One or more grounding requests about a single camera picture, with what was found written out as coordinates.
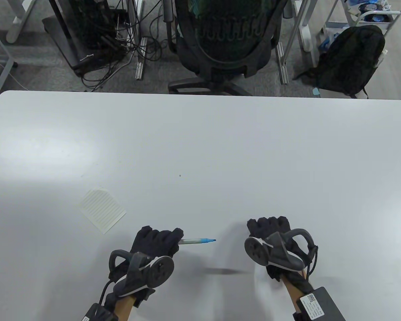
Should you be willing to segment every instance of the black wire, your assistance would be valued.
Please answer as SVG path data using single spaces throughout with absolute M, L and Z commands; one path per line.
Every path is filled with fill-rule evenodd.
M 109 287 L 109 285 L 111 283 L 112 283 L 112 281 L 109 280 L 109 282 L 107 282 L 106 286 L 104 286 L 103 292 L 101 293 L 100 301 L 98 302 L 99 305 L 101 305 L 103 303 L 104 295 L 106 294 L 107 288 Z
M 309 281 L 310 275 L 313 273 L 316 267 L 316 262 L 318 261 L 318 248 L 316 248 L 315 252 L 315 262 L 313 263 L 312 269 L 310 269 L 310 264 L 307 265 L 307 272 L 306 272 L 306 281 Z
M 127 1 L 127 8 L 129 7 L 129 1 L 132 1 L 132 4 L 134 6 L 134 8 L 136 9 L 136 5 L 135 5 L 135 1 L 134 0 L 126 0 Z M 139 19 L 138 18 L 138 12 L 135 10 L 135 23 L 131 26 L 129 23 L 125 23 L 125 28 L 124 29 L 120 29 L 119 26 L 117 26 L 117 28 L 111 28 L 111 27 L 104 27 L 104 26 L 98 26 L 97 24 L 95 24 L 92 20 L 88 21 L 101 33 L 101 31 L 106 31 L 106 32 L 119 32 L 119 31 L 127 31 L 128 35 L 132 35 L 132 29 L 135 28 L 137 25 L 141 26 L 141 22 L 143 20 L 145 20 L 146 17 L 148 17 L 153 10 L 161 3 L 161 0 L 159 0 L 154 6 L 153 8 L 142 18 Z M 123 0 L 119 0 L 117 6 L 115 7 L 116 9 L 118 9 L 119 5 L 121 5 L 122 9 L 124 9 L 124 4 L 123 4 Z M 103 69 L 108 65 L 108 70 L 105 73 L 105 75 L 102 78 L 98 78 L 98 79 L 87 79 L 85 77 L 85 75 L 81 76 L 81 80 L 82 83 L 85 87 L 87 87 L 88 89 L 91 89 L 92 91 L 98 90 L 99 88 L 101 88 L 103 86 L 103 84 L 109 79 L 110 76 L 113 75 L 116 67 L 118 66 L 118 64 L 124 59 L 124 57 L 129 54 L 130 52 L 132 52 L 133 50 L 135 50 L 138 55 L 140 55 L 141 57 L 145 58 L 148 61 L 158 61 L 161 59 L 162 57 L 162 50 L 164 49 L 164 47 L 162 47 L 162 44 L 164 41 L 167 41 L 166 39 L 159 41 L 159 18 L 162 17 L 162 15 L 160 14 L 161 9 L 163 8 L 163 6 L 161 5 L 161 7 L 159 8 L 159 12 L 158 12 L 158 16 L 156 18 L 153 19 L 153 21 L 150 23 L 150 27 L 149 27 L 149 31 L 150 31 L 150 36 L 146 36 L 145 38 L 150 39 L 151 42 L 148 43 L 146 45 L 146 47 L 143 49 L 144 52 L 141 51 L 142 47 L 139 44 L 136 44 L 132 41 L 132 37 L 128 37 L 126 40 L 122 39 L 121 43 L 126 44 L 126 46 L 128 46 L 129 44 L 131 45 L 130 49 L 126 49 L 126 52 L 124 55 L 122 55 L 122 58 L 118 61 L 116 61 L 113 64 L 113 61 L 115 60 L 115 52 L 113 53 L 113 55 L 111 55 L 110 59 L 108 60 L 108 63 L 105 64 L 105 66 L 95 69 L 95 70 L 99 70 L 99 69 Z M 155 22 L 155 20 L 157 21 L 157 25 L 156 25 L 156 37 L 153 36 L 152 31 L 151 31 L 151 26 L 153 25 L 153 23 Z

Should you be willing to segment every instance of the pen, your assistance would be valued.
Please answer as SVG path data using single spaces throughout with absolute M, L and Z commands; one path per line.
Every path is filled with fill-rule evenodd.
M 215 242 L 213 238 L 187 238 L 185 240 L 181 240 L 178 242 L 179 245 L 184 245 L 184 244 L 202 244 L 202 243 L 209 243 L 209 242 Z

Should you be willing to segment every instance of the sticky note pad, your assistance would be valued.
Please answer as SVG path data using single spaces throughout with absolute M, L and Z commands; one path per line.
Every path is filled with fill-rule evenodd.
M 89 191 L 80 203 L 80 210 L 103 234 L 126 214 L 110 193 L 102 189 Z

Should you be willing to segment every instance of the black glove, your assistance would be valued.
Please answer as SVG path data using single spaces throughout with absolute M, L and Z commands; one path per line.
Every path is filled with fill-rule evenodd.
M 129 253 L 123 250 L 113 251 L 110 256 L 111 263 L 109 264 L 111 265 L 109 279 L 111 282 L 116 283 L 116 285 L 113 288 L 113 292 L 109 293 L 106 297 L 106 301 L 104 303 L 105 308 L 109 311 L 114 311 L 116 302 L 121 297 L 124 297 L 126 293 L 131 293 L 131 295 L 135 297 L 135 307 L 138 307 L 142 301 L 147 300 L 147 298 L 155 292 L 155 290 L 151 289 L 150 287 L 144 287 L 147 280 L 149 280 L 149 277 L 146 276 L 148 274 L 144 273 L 148 271 L 148 269 L 142 269 L 142 272 L 132 271 L 131 276 L 135 276 L 133 279 L 126 278 L 125 280 L 121 280 L 121 278 L 126 275 L 130 275 L 128 269 L 131 262 L 141 264 L 140 267 L 142 267 L 146 266 L 146 264 L 150 263 L 156 257 L 173 257 L 173 255 L 179 249 L 178 242 L 182 239 L 183 235 L 184 233 L 182 229 L 174 229 L 174 231 L 172 232 L 159 232 L 158 230 L 153 230 L 150 226 L 144 226 L 137 233 Z M 115 266 L 114 255 L 125 258 L 125 260 L 118 266 Z M 161 265 L 158 265 L 158 269 L 159 275 L 162 274 L 162 278 L 165 278 L 164 280 L 166 280 L 167 277 L 170 276 L 170 274 L 168 274 L 166 277 L 164 277 L 164 275 L 167 273 L 166 268 L 165 270 L 161 270 L 164 269 L 164 265 L 162 265 L 162 267 Z
M 263 240 L 275 232 L 284 234 L 291 230 L 288 219 L 284 216 L 280 216 L 278 218 L 269 217 L 268 219 L 262 217 L 257 221 L 250 219 L 247 223 L 247 227 L 250 231 L 250 236 L 262 238 Z M 287 242 L 285 248 L 287 251 L 293 252 L 298 256 L 303 255 L 304 253 L 298 246 L 297 242 L 293 239 Z
M 150 226 L 144 226 L 135 237 L 131 253 L 141 252 L 152 257 L 170 256 L 178 251 L 178 242 L 181 241 L 184 233 L 182 229 L 174 231 L 158 231 Z
M 287 233 L 291 230 L 288 219 L 284 216 L 280 216 L 278 218 L 269 217 L 269 219 L 262 217 L 258 220 L 250 219 L 247 222 L 247 227 L 250 231 L 250 236 L 261 238 L 263 240 L 275 232 Z M 295 255 L 306 255 L 300 249 L 297 242 L 292 239 L 286 243 L 285 248 L 287 251 L 292 252 Z M 285 275 L 290 283 L 300 289 L 303 293 L 310 293 L 313 291 L 313 288 L 309 282 L 307 282 L 307 280 L 298 272 L 288 271 L 274 265 L 266 266 L 266 270 L 269 276 L 277 281 L 280 281 L 281 275 Z

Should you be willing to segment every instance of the chair backrest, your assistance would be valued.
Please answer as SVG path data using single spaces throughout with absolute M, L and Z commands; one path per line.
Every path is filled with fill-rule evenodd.
M 287 0 L 175 0 L 185 43 L 199 61 L 199 76 L 216 72 L 257 73 L 258 61 L 271 50 Z

